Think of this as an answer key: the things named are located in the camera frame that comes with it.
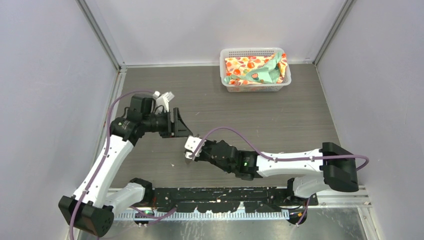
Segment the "large metal keyring disc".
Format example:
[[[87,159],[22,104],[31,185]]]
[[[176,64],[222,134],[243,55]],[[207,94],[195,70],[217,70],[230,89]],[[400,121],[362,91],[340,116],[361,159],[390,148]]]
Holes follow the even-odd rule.
[[[185,163],[187,164],[187,165],[189,165],[189,164],[191,164],[192,162],[193,162],[193,160],[190,158],[186,158],[185,160]]]

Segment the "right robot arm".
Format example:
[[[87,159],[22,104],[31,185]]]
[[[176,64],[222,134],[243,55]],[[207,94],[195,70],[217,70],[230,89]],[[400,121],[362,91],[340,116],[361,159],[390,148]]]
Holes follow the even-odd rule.
[[[285,198],[291,205],[325,190],[353,193],[359,190],[356,156],[333,142],[317,149],[295,153],[238,150],[224,140],[194,137],[186,141],[185,158],[209,162],[237,178],[252,181],[276,175],[294,175],[288,180]]]

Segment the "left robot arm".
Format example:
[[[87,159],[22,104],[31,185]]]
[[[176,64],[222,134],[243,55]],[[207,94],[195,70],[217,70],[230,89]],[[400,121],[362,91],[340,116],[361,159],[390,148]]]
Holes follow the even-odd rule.
[[[148,207],[155,198],[152,183],[132,179],[124,188],[107,193],[120,166],[145,133],[159,133],[164,138],[186,138],[192,134],[177,107],[170,110],[172,92],[160,93],[136,90],[127,112],[112,120],[118,97],[110,105],[106,117],[104,146],[82,184],[72,196],[62,196],[58,207],[69,224],[69,238],[75,239],[74,229],[101,238],[107,234],[113,219],[124,210],[139,204]]]

